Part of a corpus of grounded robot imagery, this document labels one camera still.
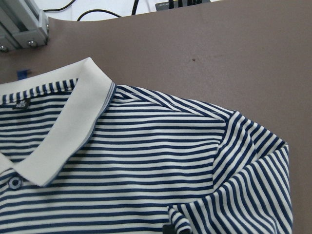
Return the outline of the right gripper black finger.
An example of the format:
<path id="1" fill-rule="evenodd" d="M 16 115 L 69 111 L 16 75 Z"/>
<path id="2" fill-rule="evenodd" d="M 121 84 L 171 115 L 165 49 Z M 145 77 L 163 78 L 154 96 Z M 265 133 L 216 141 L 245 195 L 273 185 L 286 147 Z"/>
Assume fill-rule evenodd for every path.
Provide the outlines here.
<path id="1" fill-rule="evenodd" d="M 176 234 L 175 228 L 171 224 L 165 224 L 162 227 L 163 234 Z"/>

